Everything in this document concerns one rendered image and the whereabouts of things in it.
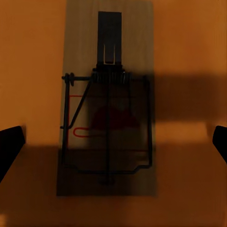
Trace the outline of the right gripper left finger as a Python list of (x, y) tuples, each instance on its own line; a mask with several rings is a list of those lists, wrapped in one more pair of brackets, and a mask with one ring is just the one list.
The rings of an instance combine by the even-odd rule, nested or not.
[(0, 183), (24, 143), (25, 137), (20, 126), (0, 131)]

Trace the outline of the mousetrap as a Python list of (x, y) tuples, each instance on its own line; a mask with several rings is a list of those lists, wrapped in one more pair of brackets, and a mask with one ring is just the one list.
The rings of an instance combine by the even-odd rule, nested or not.
[(57, 197), (157, 196), (153, 0), (66, 0)]

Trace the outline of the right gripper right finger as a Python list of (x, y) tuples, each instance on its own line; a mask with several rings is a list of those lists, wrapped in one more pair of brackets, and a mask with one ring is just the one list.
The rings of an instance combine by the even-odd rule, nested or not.
[(216, 126), (212, 143), (227, 163), (227, 127)]

